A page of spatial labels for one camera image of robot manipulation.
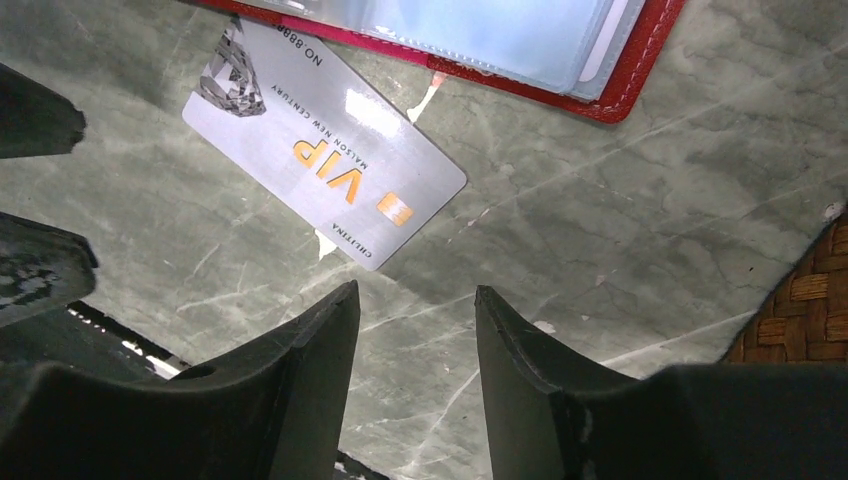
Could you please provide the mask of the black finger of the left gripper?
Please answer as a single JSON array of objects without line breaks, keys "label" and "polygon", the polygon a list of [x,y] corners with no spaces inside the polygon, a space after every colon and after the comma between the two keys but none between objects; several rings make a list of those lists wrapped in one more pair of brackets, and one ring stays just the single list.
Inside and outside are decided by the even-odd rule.
[{"label": "black finger of the left gripper", "polygon": [[1,325],[3,327],[91,294],[98,260],[76,233],[1,214]]}]

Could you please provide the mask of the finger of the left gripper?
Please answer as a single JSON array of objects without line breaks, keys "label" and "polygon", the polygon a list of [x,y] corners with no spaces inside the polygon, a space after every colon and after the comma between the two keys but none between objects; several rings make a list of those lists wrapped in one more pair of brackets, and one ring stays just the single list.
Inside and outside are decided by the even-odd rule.
[{"label": "finger of the left gripper", "polygon": [[87,122],[72,102],[20,72],[1,66],[1,157],[68,154]]}]

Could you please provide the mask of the red leather card holder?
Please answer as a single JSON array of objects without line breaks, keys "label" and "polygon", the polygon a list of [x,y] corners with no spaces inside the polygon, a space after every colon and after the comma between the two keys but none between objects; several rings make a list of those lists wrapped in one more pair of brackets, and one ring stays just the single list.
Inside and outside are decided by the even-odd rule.
[{"label": "red leather card holder", "polygon": [[683,3],[218,0],[215,7],[616,124],[633,109]]}]

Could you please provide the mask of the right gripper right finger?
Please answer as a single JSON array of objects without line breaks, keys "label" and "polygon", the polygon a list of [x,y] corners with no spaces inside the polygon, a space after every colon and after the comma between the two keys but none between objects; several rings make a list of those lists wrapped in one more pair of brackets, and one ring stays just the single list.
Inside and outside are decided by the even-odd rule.
[{"label": "right gripper right finger", "polygon": [[489,286],[476,341],[497,479],[843,479],[847,370],[676,364],[635,379]]}]

